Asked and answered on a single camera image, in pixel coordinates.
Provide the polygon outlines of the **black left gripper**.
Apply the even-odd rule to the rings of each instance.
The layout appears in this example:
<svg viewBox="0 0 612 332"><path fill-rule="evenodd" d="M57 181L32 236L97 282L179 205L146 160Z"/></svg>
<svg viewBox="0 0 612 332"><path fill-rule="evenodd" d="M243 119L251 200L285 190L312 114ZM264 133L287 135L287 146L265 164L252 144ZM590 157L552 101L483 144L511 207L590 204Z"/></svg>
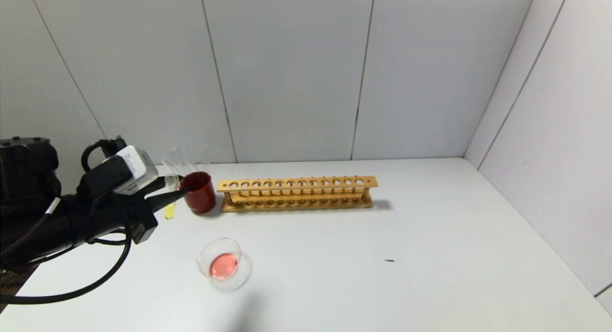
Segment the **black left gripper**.
<svg viewBox="0 0 612 332"><path fill-rule="evenodd" d="M113 193L107 184L81 182L75 195L63 197L60 205L61 250L94 243L111 232L126 230L135 244L146 241L158 225L154 213L189 192L179 189L184 177L177 174L159 176L133 195ZM150 195L158 191L159 195Z"/></svg>

